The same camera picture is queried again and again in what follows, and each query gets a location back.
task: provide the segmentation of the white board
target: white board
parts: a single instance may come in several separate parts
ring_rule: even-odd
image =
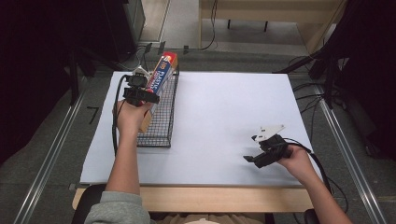
[[[115,72],[111,80],[81,183],[107,182],[114,161],[111,110],[124,74]],[[259,169],[243,158],[262,153],[251,139],[261,126],[279,124],[286,126],[282,137],[312,148],[287,75],[180,72],[172,146],[138,149],[140,183],[300,185],[277,163]]]

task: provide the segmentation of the metal wire rack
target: metal wire rack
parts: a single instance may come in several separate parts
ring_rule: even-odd
[[[179,68],[177,66],[174,74],[169,77],[168,84],[152,116],[148,130],[145,133],[139,133],[137,136],[138,147],[171,146],[178,75]]]

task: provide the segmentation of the sleeve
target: sleeve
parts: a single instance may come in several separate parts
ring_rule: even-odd
[[[100,203],[91,208],[85,223],[149,224],[150,218],[139,195],[104,191]]]

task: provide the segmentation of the black cable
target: black cable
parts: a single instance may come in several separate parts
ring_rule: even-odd
[[[333,96],[332,102],[344,108],[345,102],[342,99],[338,98],[340,98],[340,96]]]
[[[148,72],[149,68],[148,68],[148,62],[146,61],[146,53],[143,54],[143,62],[144,62],[144,65],[146,67],[145,69]]]
[[[208,49],[210,46],[212,46],[213,42],[215,41],[215,37],[216,37],[215,22],[216,22],[216,13],[217,13],[217,10],[218,10],[218,0],[215,0],[215,2],[213,3],[213,6],[212,6],[211,15],[210,15],[210,20],[211,20],[211,23],[212,23],[213,36],[212,36],[212,40],[210,41],[209,45],[207,45],[207,46],[204,47],[204,48],[200,48],[200,49],[189,49],[189,50],[191,50],[191,51],[193,51],[193,50],[206,50],[206,49]],[[183,50],[183,51],[185,50],[185,49],[173,49],[173,48],[163,48],[163,49]]]
[[[291,65],[291,63],[292,63],[294,60],[299,59],[299,58],[304,58],[304,57],[305,57],[305,56],[297,56],[297,57],[291,59],[291,60],[289,61],[289,66]],[[304,67],[305,67],[306,71],[309,72],[310,69],[306,66],[306,64],[304,64]]]
[[[314,96],[323,96],[324,94],[312,94],[312,95],[306,95],[306,96],[302,96],[302,97],[298,97],[298,98],[296,98],[296,101],[298,101],[298,100],[302,100],[302,99],[305,99],[305,98],[309,98],[309,97],[314,97]]]
[[[315,164],[318,166],[318,168],[320,170],[320,174],[322,175],[322,178],[323,178],[324,185],[326,186],[327,190],[330,193],[332,193],[332,189],[330,188],[330,183],[326,176],[326,173],[324,172],[324,168],[323,168],[322,164],[320,163],[318,157],[315,155],[315,153],[313,153],[311,149],[305,147],[301,143],[298,143],[296,140],[293,140],[291,138],[283,138],[283,139],[296,142],[296,143],[288,143],[288,144],[292,145],[292,146],[302,147],[308,153],[308,155],[314,160]]]
[[[119,111],[117,112],[117,118],[120,116],[120,112],[121,112],[121,109],[122,109],[122,107],[123,107],[124,104],[125,104],[125,100],[122,100],[120,109],[119,109]]]
[[[316,102],[316,104],[317,104],[317,103],[318,103],[317,101],[320,101],[321,99],[323,99],[323,98],[322,98],[322,97],[318,97],[318,98],[315,98],[314,100],[310,101],[310,102],[306,105],[306,107],[304,108],[304,110],[300,111],[300,114],[303,114],[305,111],[307,111],[307,110],[313,108],[315,105],[312,105],[312,106],[310,106],[310,105],[313,104],[314,102]]]
[[[328,176],[327,176],[327,178],[335,185],[336,188],[338,188],[338,190],[340,190],[341,194],[343,195],[344,200],[346,201],[346,208],[345,208],[344,212],[347,213],[347,211],[349,210],[349,202],[348,202],[348,200],[347,200],[347,195],[344,193],[344,191],[341,189],[341,187],[338,186],[338,185],[335,183],[335,181],[333,181],[332,179],[330,179]]]
[[[315,117],[315,112],[317,111],[317,107],[319,102],[321,101],[321,97],[318,99],[318,101],[314,105],[314,111],[312,112],[312,118],[311,118],[311,134],[309,136],[309,141],[312,143],[313,137],[314,137],[314,117]]]
[[[119,86],[117,87],[117,91],[116,91],[116,99],[115,99],[114,105],[113,105],[113,125],[112,125],[111,132],[112,132],[112,136],[113,136],[114,154],[117,154],[117,149],[118,149],[118,146],[117,146],[117,119],[119,117],[120,112],[118,112],[117,103],[119,101],[120,88],[121,88],[122,81],[127,77],[129,77],[129,76],[123,75],[121,77]]]
[[[302,223],[299,221],[299,219],[297,218],[297,215],[296,215],[295,213],[293,213],[293,217],[294,217],[294,220],[297,222],[297,224],[302,224]]]
[[[123,60],[122,62],[120,62],[120,63],[125,63],[125,62],[127,62],[127,61],[131,58],[131,56],[132,56],[134,53],[128,52],[127,54],[128,54],[128,56],[126,57],[126,59],[124,59],[124,60]]]
[[[144,49],[144,48],[137,48],[137,51],[136,51],[136,53],[134,54],[134,56],[135,56],[136,59],[137,59],[137,65],[136,65],[134,68],[128,68],[128,67],[126,67],[125,65],[122,64],[122,63],[125,63],[126,61],[128,61],[128,59],[129,59],[130,57],[129,57],[127,60],[125,60],[124,62],[118,63],[118,65],[120,65],[121,67],[125,68],[125,69],[126,69],[127,71],[129,71],[129,72],[134,71],[134,70],[141,64],[138,53],[139,53],[140,50],[142,50],[142,49]]]
[[[215,41],[215,37],[216,37],[215,21],[216,21],[216,13],[217,13],[217,11],[218,11],[218,0],[215,0],[215,2],[213,3],[213,7],[212,7],[212,14],[210,15],[210,21],[212,22],[212,31],[213,31],[212,41],[210,41],[208,46],[206,46],[205,48],[203,48],[201,50],[208,49],[213,44],[213,42]]]
[[[299,91],[302,88],[309,87],[309,86],[323,86],[323,83],[316,83],[316,82],[308,82],[301,85],[294,87],[292,90],[293,92]]]
[[[344,70],[345,65],[346,65],[346,58],[343,59],[343,66],[341,67],[341,71]]]

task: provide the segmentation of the aluminum rail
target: aluminum rail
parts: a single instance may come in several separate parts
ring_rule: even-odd
[[[324,91],[321,87],[316,86],[315,92],[317,94],[322,94]],[[346,162],[346,167],[348,168],[352,179],[355,182],[356,188],[361,196],[364,206],[366,207],[370,219],[373,221],[373,223],[386,224],[387,221],[381,208],[379,207],[378,201],[361,167],[359,166],[359,163],[356,160],[349,143],[347,142],[347,138],[345,137],[336,116],[324,101],[320,101],[320,106],[326,116],[327,121],[329,122],[332,133]]]
[[[68,135],[70,127],[73,124],[79,107],[81,106],[81,102],[86,90],[88,89],[89,82],[90,81],[87,78],[82,78],[81,95],[77,98],[75,104],[69,107],[67,114],[64,117],[64,121],[62,122],[62,125],[59,128],[59,131],[57,132],[51,147],[49,148],[46,159],[44,159],[43,164],[41,165],[41,168],[38,171],[37,176],[35,177],[35,181],[27,191],[21,209],[14,220],[14,224],[29,223],[30,217],[35,211],[35,206],[37,205],[41,193],[43,192],[43,189],[46,186],[46,183],[50,177],[53,166],[58,158],[59,153],[62,150],[64,139]]]

